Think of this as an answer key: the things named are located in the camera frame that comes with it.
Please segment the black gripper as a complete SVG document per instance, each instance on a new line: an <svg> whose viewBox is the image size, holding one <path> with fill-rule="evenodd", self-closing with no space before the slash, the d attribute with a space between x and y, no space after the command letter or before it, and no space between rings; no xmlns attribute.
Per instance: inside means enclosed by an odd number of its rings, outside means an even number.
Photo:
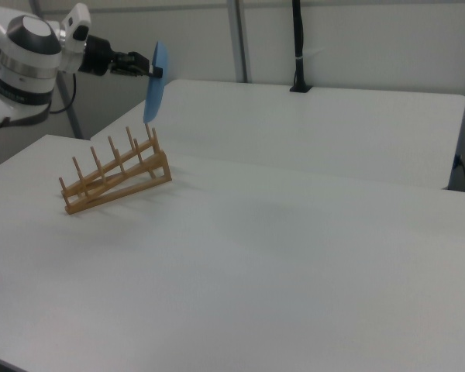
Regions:
<svg viewBox="0 0 465 372"><path fill-rule="evenodd" d="M97 36L88 36L84 45L84 54L79 72L103 76L107 71L123 76L147 76L162 78L164 70L153 66L150 61L137 52L129 52L126 64L120 64L122 52L112 50L110 42Z"/></svg>

